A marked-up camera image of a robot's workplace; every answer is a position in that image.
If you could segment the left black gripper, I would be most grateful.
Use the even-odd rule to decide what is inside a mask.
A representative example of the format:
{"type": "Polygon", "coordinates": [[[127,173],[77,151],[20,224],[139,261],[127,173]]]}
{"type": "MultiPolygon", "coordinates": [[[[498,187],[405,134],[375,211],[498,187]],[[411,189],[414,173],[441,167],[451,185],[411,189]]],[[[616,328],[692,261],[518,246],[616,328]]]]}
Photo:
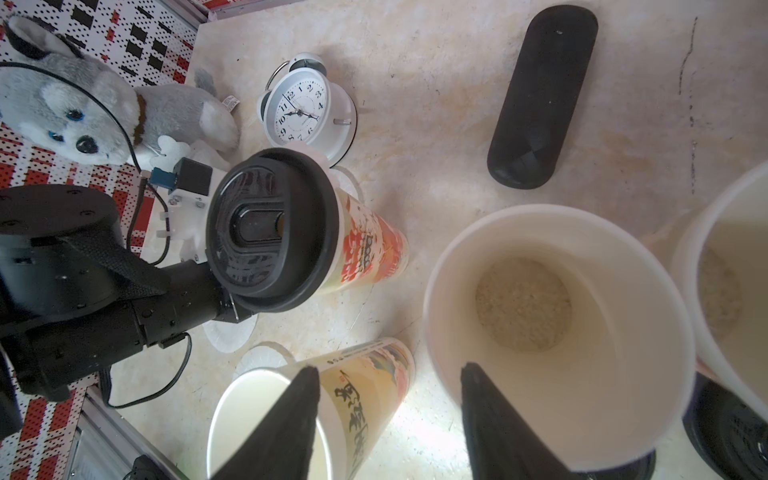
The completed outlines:
{"type": "Polygon", "coordinates": [[[108,195],[73,185],[1,193],[1,348],[20,389],[50,401],[146,347],[249,317],[205,263],[153,266],[123,244],[108,195]]]}

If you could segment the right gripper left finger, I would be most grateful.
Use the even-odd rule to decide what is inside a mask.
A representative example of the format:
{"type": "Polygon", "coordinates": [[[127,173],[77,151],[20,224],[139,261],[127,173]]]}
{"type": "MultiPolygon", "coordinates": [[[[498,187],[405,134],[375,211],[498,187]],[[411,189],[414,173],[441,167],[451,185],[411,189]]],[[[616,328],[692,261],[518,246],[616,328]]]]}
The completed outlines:
{"type": "Polygon", "coordinates": [[[319,372],[301,369],[215,479],[306,479],[320,401],[319,372]]]}

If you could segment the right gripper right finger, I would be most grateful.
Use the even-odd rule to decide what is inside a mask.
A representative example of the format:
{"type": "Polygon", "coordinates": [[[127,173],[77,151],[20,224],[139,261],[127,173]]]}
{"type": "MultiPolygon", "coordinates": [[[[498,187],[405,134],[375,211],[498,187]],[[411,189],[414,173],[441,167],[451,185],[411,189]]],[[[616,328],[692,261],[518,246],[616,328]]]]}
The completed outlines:
{"type": "Polygon", "coordinates": [[[539,439],[480,365],[461,370],[461,410],[475,479],[577,479],[539,439]]]}

